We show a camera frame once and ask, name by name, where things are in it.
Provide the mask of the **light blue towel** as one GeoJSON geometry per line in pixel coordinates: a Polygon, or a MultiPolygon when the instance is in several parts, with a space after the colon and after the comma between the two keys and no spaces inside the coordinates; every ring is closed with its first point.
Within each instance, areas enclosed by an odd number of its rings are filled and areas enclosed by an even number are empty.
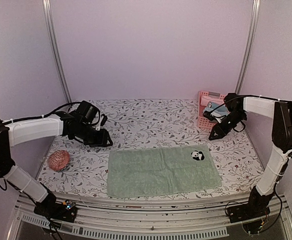
{"type": "Polygon", "coordinates": [[[204,111],[210,111],[213,112],[214,116],[227,116],[229,114],[228,109],[225,106],[219,107],[218,109],[214,109],[213,107],[205,107],[204,110],[202,111],[202,113],[204,111]]]}

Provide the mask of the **green towel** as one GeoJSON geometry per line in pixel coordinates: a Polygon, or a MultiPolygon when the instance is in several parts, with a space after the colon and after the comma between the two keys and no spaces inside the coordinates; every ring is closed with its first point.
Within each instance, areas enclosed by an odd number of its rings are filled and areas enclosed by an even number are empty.
{"type": "Polygon", "coordinates": [[[165,196],[221,185],[204,144],[112,151],[109,155],[107,194],[112,198],[165,196]]]}

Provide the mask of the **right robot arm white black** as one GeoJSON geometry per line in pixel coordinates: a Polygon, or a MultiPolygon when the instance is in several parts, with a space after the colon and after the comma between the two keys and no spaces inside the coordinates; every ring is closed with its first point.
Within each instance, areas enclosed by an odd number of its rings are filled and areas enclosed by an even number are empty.
{"type": "Polygon", "coordinates": [[[224,98],[229,114],[212,127],[209,140],[224,138],[239,122],[254,113],[272,119],[272,150],[261,179],[251,190],[244,213],[255,218],[268,205],[292,158],[292,101],[275,98],[237,95],[229,93],[224,98]]]}

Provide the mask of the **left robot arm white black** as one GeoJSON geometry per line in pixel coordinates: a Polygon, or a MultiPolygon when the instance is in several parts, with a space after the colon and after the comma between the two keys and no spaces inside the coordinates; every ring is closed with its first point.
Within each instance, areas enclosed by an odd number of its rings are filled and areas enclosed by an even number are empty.
{"type": "Polygon", "coordinates": [[[35,203],[38,213],[56,217],[68,212],[71,206],[57,203],[56,196],[12,158],[11,149],[45,138],[67,137],[85,146],[107,148],[113,145],[109,132],[104,129],[107,116],[87,101],[77,103],[77,108],[65,112],[62,107],[40,116],[17,119],[0,119],[0,179],[27,195],[35,203]]]}

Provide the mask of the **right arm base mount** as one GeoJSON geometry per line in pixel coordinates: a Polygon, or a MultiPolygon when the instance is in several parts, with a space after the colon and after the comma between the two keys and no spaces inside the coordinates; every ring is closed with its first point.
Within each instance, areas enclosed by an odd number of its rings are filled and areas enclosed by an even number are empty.
{"type": "Polygon", "coordinates": [[[270,213],[269,202],[270,199],[249,200],[248,203],[231,201],[230,203],[236,203],[237,205],[226,206],[225,214],[231,223],[263,217],[270,213]]]}

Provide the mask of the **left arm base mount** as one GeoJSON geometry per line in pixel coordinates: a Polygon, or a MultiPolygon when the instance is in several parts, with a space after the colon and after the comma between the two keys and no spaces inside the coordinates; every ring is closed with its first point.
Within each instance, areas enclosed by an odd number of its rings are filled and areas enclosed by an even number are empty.
{"type": "Polygon", "coordinates": [[[48,219],[60,220],[64,222],[74,223],[77,216],[76,204],[72,201],[66,200],[63,202],[56,202],[54,199],[36,202],[34,213],[44,216],[48,219]]]}

